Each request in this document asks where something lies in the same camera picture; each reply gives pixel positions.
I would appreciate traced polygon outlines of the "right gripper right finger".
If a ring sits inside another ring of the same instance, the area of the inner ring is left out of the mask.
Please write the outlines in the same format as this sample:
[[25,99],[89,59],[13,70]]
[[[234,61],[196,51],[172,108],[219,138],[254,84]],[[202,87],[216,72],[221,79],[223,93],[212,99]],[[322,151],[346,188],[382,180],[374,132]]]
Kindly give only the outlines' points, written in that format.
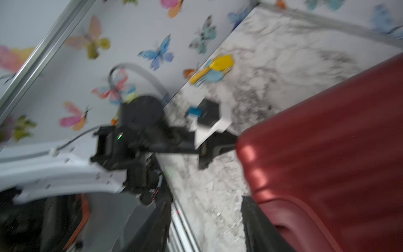
[[242,197],[241,213],[247,252],[294,251],[252,197]]

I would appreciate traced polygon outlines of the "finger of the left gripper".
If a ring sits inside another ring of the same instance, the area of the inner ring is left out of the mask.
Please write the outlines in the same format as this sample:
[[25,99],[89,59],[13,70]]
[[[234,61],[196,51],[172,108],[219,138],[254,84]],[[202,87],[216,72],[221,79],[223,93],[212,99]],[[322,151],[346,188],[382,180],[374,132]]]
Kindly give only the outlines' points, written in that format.
[[230,132],[215,132],[214,148],[218,151],[232,151],[236,147],[237,140],[238,137]]

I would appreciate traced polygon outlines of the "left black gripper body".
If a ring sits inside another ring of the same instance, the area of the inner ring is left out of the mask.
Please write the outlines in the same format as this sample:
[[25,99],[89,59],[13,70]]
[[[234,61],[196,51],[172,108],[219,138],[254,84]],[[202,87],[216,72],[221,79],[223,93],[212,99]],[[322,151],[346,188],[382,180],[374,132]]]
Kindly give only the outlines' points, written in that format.
[[215,146],[213,135],[195,147],[195,132],[190,132],[185,127],[168,127],[167,131],[169,136],[163,153],[196,155],[199,170],[207,169],[213,159],[220,155],[220,148]]

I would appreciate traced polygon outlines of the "red hard-shell suitcase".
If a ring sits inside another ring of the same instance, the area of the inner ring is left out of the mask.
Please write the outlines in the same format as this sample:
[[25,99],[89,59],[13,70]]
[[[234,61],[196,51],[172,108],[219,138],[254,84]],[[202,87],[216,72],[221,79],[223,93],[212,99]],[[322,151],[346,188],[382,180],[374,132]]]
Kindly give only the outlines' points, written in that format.
[[294,252],[402,251],[402,55],[249,128],[236,152]]

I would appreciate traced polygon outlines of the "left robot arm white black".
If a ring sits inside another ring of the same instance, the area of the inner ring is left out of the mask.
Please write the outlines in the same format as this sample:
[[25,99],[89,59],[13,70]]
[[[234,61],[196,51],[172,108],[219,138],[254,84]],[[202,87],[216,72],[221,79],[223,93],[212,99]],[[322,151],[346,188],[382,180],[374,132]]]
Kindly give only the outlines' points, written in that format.
[[166,190],[157,154],[198,156],[198,167],[233,151],[228,110],[203,100],[187,112],[191,127],[170,126],[162,103],[140,96],[120,106],[114,126],[97,126],[66,142],[45,142],[1,151],[1,200],[14,204],[81,193],[129,192],[143,204]]

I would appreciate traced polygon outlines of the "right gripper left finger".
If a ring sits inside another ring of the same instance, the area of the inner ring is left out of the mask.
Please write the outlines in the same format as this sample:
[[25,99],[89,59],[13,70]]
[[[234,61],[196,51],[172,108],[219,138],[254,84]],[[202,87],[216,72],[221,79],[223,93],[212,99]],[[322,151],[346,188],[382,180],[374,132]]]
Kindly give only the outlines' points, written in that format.
[[171,224],[172,201],[158,203],[133,239],[122,252],[164,252]]

